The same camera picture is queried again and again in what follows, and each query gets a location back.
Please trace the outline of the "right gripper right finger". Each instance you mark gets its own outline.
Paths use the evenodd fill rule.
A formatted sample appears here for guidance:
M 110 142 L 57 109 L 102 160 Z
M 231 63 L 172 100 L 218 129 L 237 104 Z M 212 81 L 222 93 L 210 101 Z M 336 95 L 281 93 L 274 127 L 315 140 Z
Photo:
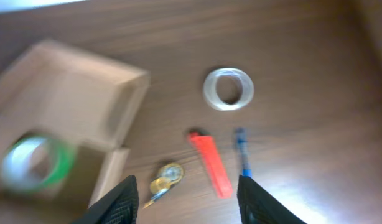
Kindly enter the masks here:
M 239 176 L 237 199 L 242 224 L 305 224 L 250 177 Z

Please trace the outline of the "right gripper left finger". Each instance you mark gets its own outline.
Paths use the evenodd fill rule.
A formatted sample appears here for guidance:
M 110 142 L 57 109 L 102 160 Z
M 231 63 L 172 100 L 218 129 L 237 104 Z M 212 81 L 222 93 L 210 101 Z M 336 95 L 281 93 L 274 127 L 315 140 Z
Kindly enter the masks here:
M 138 208 L 137 180 L 129 175 L 72 224 L 136 224 Z

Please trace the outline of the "yellow black correction tape dispenser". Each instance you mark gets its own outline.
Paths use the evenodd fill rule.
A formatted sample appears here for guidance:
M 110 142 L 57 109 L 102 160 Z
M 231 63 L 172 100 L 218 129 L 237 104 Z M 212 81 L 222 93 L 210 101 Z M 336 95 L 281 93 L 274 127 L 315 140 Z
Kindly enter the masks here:
M 184 168 L 176 162 L 168 163 L 162 166 L 150 183 L 150 192 L 152 194 L 150 201 L 146 202 L 143 208 L 147 208 L 156 203 L 170 189 L 177 185 L 184 178 Z

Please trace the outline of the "orange utility knife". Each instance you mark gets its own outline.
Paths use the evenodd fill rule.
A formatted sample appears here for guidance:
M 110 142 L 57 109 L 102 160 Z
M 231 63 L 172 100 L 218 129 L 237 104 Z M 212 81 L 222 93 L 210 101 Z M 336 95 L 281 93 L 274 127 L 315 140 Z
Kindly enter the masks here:
M 200 154 L 213 188 L 219 198 L 230 198 L 233 187 L 212 135 L 200 129 L 192 129 L 188 139 Z

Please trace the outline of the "green tape roll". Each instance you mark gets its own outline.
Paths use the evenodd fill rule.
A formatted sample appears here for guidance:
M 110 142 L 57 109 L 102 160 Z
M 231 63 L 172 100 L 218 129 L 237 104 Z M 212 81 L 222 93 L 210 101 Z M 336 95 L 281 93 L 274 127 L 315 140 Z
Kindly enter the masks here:
M 29 173 L 32 154 L 44 146 L 52 159 L 47 176 L 38 178 Z M 33 192 L 45 189 L 64 179 L 73 167 L 75 153 L 67 143 L 43 135 L 28 135 L 12 144 L 2 159 L 0 176 L 5 186 L 16 192 Z

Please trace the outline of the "brown cardboard box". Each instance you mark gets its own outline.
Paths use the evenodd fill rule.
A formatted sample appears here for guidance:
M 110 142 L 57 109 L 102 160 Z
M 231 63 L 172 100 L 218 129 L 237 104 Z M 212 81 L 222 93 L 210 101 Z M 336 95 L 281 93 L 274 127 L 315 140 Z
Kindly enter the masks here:
M 53 40 L 31 46 L 0 76 L 0 166 L 10 146 L 28 135 L 61 140 L 75 153 L 69 174 L 31 194 L 44 200 L 95 202 L 120 179 L 129 154 L 123 142 L 146 95 L 141 68 Z M 47 176 L 44 146 L 32 154 L 30 174 Z

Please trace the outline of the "beige masking tape roll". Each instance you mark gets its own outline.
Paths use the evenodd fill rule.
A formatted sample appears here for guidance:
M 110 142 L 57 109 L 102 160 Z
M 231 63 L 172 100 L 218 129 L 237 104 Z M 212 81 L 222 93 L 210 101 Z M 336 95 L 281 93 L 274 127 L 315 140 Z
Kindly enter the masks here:
M 217 83 L 220 78 L 234 78 L 241 88 L 239 100 L 233 104 L 224 102 L 217 92 Z M 233 111 L 248 105 L 254 96 L 254 83 L 244 71 L 237 68 L 218 68 L 211 71 L 203 83 L 203 96 L 205 101 L 215 110 Z

